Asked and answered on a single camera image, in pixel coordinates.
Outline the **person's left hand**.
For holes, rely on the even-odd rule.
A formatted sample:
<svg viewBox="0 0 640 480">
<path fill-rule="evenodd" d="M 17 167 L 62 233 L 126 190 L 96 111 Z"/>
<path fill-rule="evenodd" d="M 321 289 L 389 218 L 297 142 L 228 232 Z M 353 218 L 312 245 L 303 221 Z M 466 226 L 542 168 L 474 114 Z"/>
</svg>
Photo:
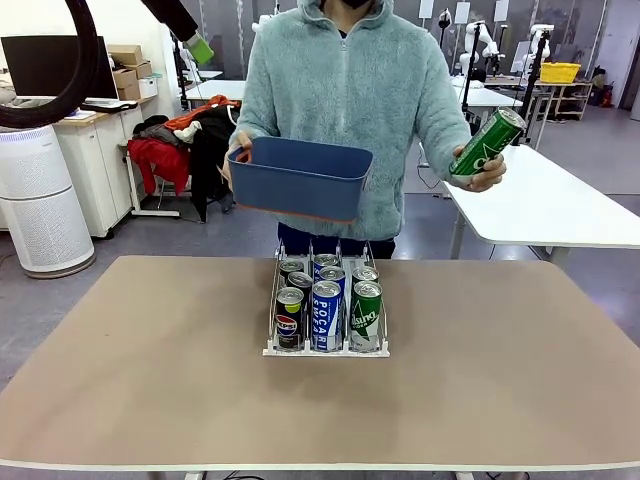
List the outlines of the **person's left hand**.
<svg viewBox="0 0 640 480">
<path fill-rule="evenodd" d="M 476 173 L 468 180 L 460 180 L 449 177 L 449 183 L 469 192 L 480 193 L 489 190 L 503 180 L 507 171 L 502 154 L 498 154 L 483 165 L 483 170 Z"/>
</svg>

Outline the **person's right hand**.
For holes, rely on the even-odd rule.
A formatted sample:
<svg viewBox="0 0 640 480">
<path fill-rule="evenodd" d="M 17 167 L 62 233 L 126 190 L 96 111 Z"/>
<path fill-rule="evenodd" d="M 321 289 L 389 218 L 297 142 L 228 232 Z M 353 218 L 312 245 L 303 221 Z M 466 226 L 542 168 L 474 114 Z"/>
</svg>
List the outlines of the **person's right hand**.
<svg viewBox="0 0 640 480">
<path fill-rule="evenodd" d="M 226 159 L 230 160 L 231 155 L 238 149 L 240 149 L 242 152 L 250 151 L 252 149 L 252 140 L 249 134 L 244 130 L 239 130 L 236 132 L 234 139 L 229 145 Z"/>
</svg>

